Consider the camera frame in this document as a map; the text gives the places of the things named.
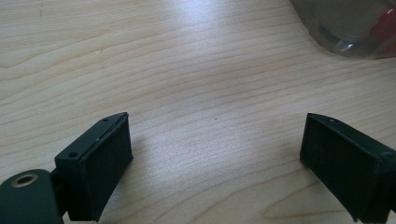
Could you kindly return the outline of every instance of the light wooden surface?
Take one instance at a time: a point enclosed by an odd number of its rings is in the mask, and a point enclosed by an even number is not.
[[[287,0],[1,0],[0,181],[126,111],[100,223],[353,223],[299,162],[305,116],[396,148],[395,63],[328,53]]]

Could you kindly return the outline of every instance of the wood grain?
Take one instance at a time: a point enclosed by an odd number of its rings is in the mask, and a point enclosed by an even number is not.
[[[100,223],[353,223],[299,162],[306,113],[396,148],[395,59],[330,54],[286,0],[2,0],[0,21],[0,181],[130,113]]]

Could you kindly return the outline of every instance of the red object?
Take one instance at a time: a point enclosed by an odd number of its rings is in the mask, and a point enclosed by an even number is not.
[[[370,34],[386,53],[396,53],[396,8],[379,16]]]

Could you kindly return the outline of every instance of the metal grommet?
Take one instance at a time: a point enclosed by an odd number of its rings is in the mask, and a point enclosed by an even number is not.
[[[25,186],[32,184],[37,179],[38,179],[38,175],[36,175],[36,174],[22,175],[22,176],[18,177],[17,179],[15,179],[14,181],[12,181],[11,186],[13,188],[25,187]]]

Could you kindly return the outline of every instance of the clear plastic bottle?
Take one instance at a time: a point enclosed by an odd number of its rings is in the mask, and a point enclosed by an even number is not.
[[[396,0],[290,0],[325,49],[353,58],[396,56]]]

